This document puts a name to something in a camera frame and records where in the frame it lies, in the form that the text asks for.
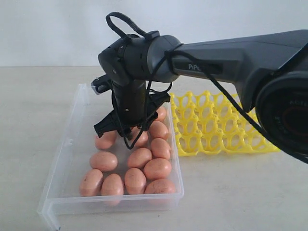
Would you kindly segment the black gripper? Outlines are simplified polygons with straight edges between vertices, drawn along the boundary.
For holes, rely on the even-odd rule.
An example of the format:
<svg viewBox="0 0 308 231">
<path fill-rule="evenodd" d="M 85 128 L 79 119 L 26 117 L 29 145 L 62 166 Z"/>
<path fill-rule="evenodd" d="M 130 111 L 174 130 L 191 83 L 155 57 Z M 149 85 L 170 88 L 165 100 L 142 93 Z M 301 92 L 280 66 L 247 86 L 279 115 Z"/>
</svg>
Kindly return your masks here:
<svg viewBox="0 0 308 231">
<path fill-rule="evenodd" d="M 152 93 L 116 97 L 112 93 L 113 110 L 94 125 L 99 137 L 109 131 L 117 131 L 122 137 L 130 133 L 132 127 L 143 128 L 147 131 L 150 125 L 158 118 L 157 110 L 164 103 L 170 102 L 168 93 Z"/>
</svg>

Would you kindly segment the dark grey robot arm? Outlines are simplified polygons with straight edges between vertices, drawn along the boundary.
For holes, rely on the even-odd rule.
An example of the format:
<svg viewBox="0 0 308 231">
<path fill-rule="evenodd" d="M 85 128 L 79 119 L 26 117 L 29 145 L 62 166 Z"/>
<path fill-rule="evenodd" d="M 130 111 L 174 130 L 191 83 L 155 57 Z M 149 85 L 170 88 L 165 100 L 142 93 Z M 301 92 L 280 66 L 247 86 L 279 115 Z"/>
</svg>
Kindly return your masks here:
<svg viewBox="0 0 308 231">
<path fill-rule="evenodd" d="M 92 81 L 97 94 L 112 91 L 113 111 L 94 126 L 98 136 L 117 131 L 128 139 L 132 127 L 147 130 L 167 91 L 146 87 L 171 84 L 179 76 L 209 79 L 227 97 L 221 82 L 239 95 L 233 106 L 268 141 L 308 161 L 308 32 L 182 44 L 158 31 L 121 34 L 98 56 L 105 75 Z"/>
</svg>

